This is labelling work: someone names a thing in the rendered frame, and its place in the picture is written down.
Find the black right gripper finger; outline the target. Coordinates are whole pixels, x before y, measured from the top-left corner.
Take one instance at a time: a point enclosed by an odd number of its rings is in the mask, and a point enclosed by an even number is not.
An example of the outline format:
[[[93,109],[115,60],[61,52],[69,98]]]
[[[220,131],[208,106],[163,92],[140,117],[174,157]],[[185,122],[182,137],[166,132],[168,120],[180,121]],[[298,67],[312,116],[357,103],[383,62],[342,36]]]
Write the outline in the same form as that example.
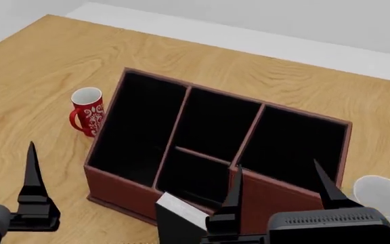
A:
[[[314,159],[314,166],[320,180],[319,194],[324,209],[348,209],[363,207],[348,197],[336,186],[323,170],[322,166]]]
[[[210,237],[266,237],[269,221],[269,191],[242,166],[232,172],[224,203],[206,218]]]

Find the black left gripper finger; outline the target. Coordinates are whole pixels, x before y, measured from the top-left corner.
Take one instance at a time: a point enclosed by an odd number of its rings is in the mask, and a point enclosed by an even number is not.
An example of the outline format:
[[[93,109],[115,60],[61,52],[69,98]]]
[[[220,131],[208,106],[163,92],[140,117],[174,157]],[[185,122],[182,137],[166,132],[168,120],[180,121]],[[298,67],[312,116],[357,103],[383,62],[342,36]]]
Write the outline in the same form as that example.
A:
[[[54,232],[60,226],[60,211],[47,194],[33,142],[28,147],[24,185],[18,195],[18,210],[11,213],[9,231]]]

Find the black book white pages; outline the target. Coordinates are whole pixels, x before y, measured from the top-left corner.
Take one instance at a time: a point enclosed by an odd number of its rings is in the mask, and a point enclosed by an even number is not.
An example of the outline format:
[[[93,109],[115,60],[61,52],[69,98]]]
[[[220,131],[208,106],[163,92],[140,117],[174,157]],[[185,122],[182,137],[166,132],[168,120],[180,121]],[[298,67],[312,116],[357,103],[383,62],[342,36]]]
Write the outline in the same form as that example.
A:
[[[165,192],[156,202],[160,244],[200,244],[210,215]]]

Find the brown leather compartment caddy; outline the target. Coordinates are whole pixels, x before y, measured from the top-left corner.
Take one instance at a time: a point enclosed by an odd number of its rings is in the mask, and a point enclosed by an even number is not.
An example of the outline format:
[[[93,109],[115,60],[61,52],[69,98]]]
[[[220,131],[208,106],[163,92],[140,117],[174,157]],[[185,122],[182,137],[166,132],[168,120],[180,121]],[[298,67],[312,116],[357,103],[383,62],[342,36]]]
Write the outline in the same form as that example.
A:
[[[319,163],[343,180],[352,123],[126,68],[84,169],[91,201],[155,223],[170,193],[205,213],[243,173],[242,232],[321,209]]]

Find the translucent white plastic cup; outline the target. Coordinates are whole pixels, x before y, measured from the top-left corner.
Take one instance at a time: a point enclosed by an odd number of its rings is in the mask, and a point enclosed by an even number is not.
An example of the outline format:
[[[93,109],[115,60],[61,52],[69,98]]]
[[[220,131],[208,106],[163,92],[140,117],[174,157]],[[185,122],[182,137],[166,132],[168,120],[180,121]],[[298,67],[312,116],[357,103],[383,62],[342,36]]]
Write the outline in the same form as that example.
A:
[[[362,176],[354,182],[351,198],[365,207],[380,211],[390,222],[390,179]]]

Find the red patterned ceramic mug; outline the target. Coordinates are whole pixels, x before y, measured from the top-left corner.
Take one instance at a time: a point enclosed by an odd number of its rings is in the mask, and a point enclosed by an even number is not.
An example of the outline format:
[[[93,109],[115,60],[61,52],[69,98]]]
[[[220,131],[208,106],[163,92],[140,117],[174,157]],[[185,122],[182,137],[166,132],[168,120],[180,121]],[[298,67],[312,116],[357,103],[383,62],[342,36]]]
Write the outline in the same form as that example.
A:
[[[94,138],[105,117],[102,91],[96,87],[78,89],[71,95],[71,102],[74,109],[69,115],[70,124]]]

